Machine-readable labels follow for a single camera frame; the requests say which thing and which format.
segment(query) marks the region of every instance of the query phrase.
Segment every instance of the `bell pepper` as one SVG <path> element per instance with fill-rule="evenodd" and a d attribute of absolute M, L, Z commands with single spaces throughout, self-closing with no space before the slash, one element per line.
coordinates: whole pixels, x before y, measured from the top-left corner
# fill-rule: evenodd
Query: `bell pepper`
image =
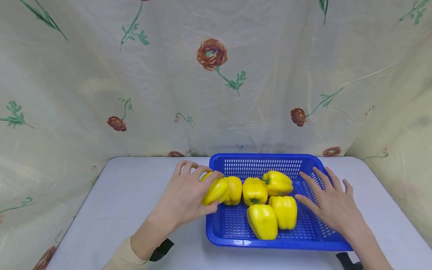
<path fill-rule="evenodd" d="M 201 181 L 206 179 L 212 172 L 206 173 Z M 224 202 L 229 195 L 228 182 L 225 178 L 216 179 L 211 185 L 209 190 L 207 191 L 204 198 L 201 200 L 203 205 L 209 205 L 214 201 L 219 201 L 219 203 Z"/>
<path fill-rule="evenodd" d="M 270 197 L 269 205 L 276 213 L 277 226 L 281 230 L 294 230 L 297 223 L 297 203 L 291 196 Z"/>
<path fill-rule="evenodd" d="M 240 178 L 235 176 L 225 177 L 228 182 L 228 197 L 223 202 L 225 205 L 237 205 L 241 200 L 242 183 Z"/>
<path fill-rule="evenodd" d="M 268 171 L 263 175 L 262 181 L 267 184 L 269 196 L 286 196 L 294 190 L 292 180 L 278 171 Z"/>
<path fill-rule="evenodd" d="M 246 178 L 243 183 L 243 201 L 247 206 L 253 204 L 265 204 L 268 194 L 266 183 L 259 178 Z"/>
<path fill-rule="evenodd" d="M 277 237 L 276 213 L 270 205 L 255 204 L 247 210 L 248 223 L 258 239 L 274 240 Z"/>

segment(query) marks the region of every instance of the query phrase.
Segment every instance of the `blue plastic basket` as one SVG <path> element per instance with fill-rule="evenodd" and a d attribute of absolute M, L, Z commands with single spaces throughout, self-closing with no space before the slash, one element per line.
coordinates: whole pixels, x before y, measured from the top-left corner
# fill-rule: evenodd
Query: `blue plastic basket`
<path fill-rule="evenodd" d="M 315 195 L 299 172 L 302 171 L 324 189 L 320 178 L 312 168 L 325 172 L 321 161 L 306 154 L 215 154 L 210 168 L 225 176 L 237 176 L 242 182 L 248 177 L 261 178 L 275 170 L 288 175 L 294 185 L 294 194 L 307 196 L 317 203 Z M 336 231 L 328 228 L 311 210 L 297 202 L 298 217 L 294 230 L 279 230 L 275 240 L 259 240 L 252 232 L 246 217 L 247 206 L 243 201 L 237 206 L 220 204 L 216 213 L 206 217 L 206 234 L 210 242 L 218 246 L 250 248 L 280 248 L 323 251 L 352 251 L 351 246 Z"/>

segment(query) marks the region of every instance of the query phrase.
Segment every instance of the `table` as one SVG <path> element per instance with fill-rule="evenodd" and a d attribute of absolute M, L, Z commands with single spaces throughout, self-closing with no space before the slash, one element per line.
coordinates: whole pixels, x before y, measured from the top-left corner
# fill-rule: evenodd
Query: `table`
<path fill-rule="evenodd" d="M 132 235 L 164 191 L 182 159 L 208 165 L 204 157 L 117 157 L 111 159 L 58 247 L 47 270 L 100 270 Z M 354 187 L 354 198 L 396 270 L 426 269 L 432 250 L 368 166 L 353 157 L 320 158 Z M 222 248 L 205 234 L 205 218 L 170 236 L 175 246 L 146 270 L 343 270 L 336 252 Z M 358 258 L 350 253 L 353 262 Z"/>

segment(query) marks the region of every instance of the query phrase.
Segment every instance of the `red flower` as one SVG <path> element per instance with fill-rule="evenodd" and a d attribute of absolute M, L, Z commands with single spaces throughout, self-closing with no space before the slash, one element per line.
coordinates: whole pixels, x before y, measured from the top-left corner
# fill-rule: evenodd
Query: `red flower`
<path fill-rule="evenodd" d="M 327 148 L 323 151 L 323 156 L 338 156 L 342 152 L 339 146 Z"/>
<path fill-rule="evenodd" d="M 197 60 L 206 70 L 214 71 L 228 60 L 226 47 L 219 40 L 209 38 L 201 42 L 197 50 Z"/>
<path fill-rule="evenodd" d="M 121 120 L 117 116 L 111 116 L 110 118 L 108 118 L 107 123 L 116 131 L 127 131 L 126 123 L 124 123 L 123 120 Z"/>
<path fill-rule="evenodd" d="M 291 110 L 291 120 L 298 127 L 303 127 L 305 125 L 305 122 L 307 122 L 305 111 L 302 108 L 292 109 Z"/>
<path fill-rule="evenodd" d="M 184 155 L 179 151 L 171 151 L 168 153 L 168 156 L 184 156 Z"/>
<path fill-rule="evenodd" d="M 52 257 L 54 256 L 54 253 L 56 251 L 55 246 L 51 246 L 45 253 L 42 255 L 39 262 L 33 267 L 33 270 L 45 270 L 48 266 L 48 263 L 50 263 Z"/>

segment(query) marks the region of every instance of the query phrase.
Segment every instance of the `beige sleeve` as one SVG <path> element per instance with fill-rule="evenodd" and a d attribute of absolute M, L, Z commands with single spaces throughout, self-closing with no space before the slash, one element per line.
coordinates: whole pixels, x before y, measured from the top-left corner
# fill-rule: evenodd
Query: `beige sleeve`
<path fill-rule="evenodd" d="M 143 270 L 147 261 L 139 259 L 130 247 L 130 237 L 121 243 L 102 270 Z"/>

